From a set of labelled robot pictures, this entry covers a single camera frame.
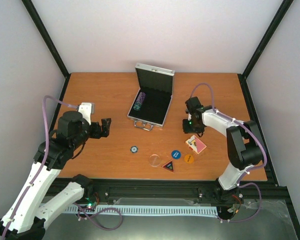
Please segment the aluminium poker case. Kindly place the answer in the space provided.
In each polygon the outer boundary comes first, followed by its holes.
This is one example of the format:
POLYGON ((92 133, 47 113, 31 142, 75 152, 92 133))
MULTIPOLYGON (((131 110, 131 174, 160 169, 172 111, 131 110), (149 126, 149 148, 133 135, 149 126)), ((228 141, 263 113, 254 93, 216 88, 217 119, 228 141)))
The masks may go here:
POLYGON ((145 131, 164 126, 173 99, 175 71, 143 63, 135 65, 139 90, 129 109, 127 117, 133 126, 145 131), (146 94, 140 110, 134 110, 134 103, 140 94, 146 94))

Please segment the blue white poker chip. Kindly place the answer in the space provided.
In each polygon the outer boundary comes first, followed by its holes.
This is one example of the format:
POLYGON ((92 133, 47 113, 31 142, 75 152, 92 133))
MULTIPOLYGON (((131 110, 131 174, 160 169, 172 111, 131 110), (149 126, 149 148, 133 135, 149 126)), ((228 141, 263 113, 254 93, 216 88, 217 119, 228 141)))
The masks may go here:
POLYGON ((137 146, 132 146, 131 148, 130 148, 130 151, 132 152, 132 153, 137 153, 138 152, 138 147, 137 146))

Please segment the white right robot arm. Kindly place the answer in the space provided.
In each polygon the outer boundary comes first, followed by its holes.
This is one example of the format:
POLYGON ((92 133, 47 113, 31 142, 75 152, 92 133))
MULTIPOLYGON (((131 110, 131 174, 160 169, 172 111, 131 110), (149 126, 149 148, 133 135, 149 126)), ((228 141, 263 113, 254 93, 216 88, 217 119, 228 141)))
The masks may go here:
POLYGON ((258 125, 250 121, 231 118, 211 105, 203 106, 197 97, 186 102, 188 118, 182 120, 185 134, 202 137, 205 128, 212 128, 226 137, 229 164, 217 179, 224 191, 239 186, 242 178, 252 169, 259 168, 259 163, 267 163, 267 153, 258 125))

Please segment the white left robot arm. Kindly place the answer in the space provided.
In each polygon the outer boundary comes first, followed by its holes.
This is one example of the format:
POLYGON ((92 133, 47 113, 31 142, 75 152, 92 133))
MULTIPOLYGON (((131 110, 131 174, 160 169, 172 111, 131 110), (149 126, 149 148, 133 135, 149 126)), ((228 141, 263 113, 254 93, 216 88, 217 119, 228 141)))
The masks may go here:
POLYGON ((93 198, 93 181, 74 176, 55 197, 41 204, 53 181, 69 160, 82 150, 88 139, 106 138, 110 133, 110 118, 92 122, 94 105, 83 102, 76 110, 66 111, 57 129, 46 134, 34 156, 29 176, 8 212, 0 218, 0 236, 5 240, 41 240, 50 224, 78 200, 93 198))

